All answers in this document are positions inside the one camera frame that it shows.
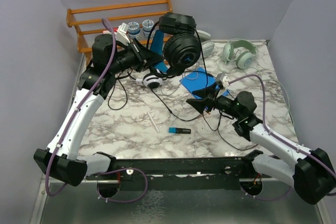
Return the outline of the black blue headphones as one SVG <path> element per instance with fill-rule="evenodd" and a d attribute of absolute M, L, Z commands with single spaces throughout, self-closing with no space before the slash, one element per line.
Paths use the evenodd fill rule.
<path fill-rule="evenodd" d="M 196 22 L 192 16 L 165 13 L 158 21 L 159 31 L 171 35 L 163 46 L 163 57 L 169 64 L 167 70 L 150 67 L 150 73 L 159 78 L 180 76 L 185 69 L 196 64 L 202 52 L 202 45 L 195 37 Z"/>

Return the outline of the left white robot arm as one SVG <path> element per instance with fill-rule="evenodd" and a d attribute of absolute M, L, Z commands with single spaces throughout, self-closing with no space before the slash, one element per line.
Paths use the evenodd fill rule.
<path fill-rule="evenodd" d="M 33 159 L 45 178 L 78 186 L 90 175 L 104 179 L 115 175 L 112 156 L 98 152 L 80 158 L 79 147 L 96 111 L 116 83 L 116 75 L 132 69 L 141 72 L 162 64 L 163 33 L 155 35 L 150 46 L 135 38 L 114 34 L 97 36 L 91 47 L 92 59 L 79 78 L 73 104 L 53 140 L 45 149 L 36 149 Z"/>

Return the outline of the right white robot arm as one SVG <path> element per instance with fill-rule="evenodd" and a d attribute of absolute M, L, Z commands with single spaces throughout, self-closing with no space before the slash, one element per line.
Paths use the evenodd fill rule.
<path fill-rule="evenodd" d="M 186 102 L 197 112 L 216 109 L 235 118 L 233 126 L 239 136 L 275 155 L 253 154 L 241 164 L 246 177 L 258 173 L 273 177 L 293 188 L 302 200 L 311 205 L 335 189 L 335 171 L 328 154 L 320 148 L 311 150 L 296 144 L 268 128 L 254 113 L 257 105 L 252 93 L 241 91 L 235 99 L 218 97 L 215 86 L 211 86 L 206 92 L 196 90 L 194 94 L 197 97 Z"/>

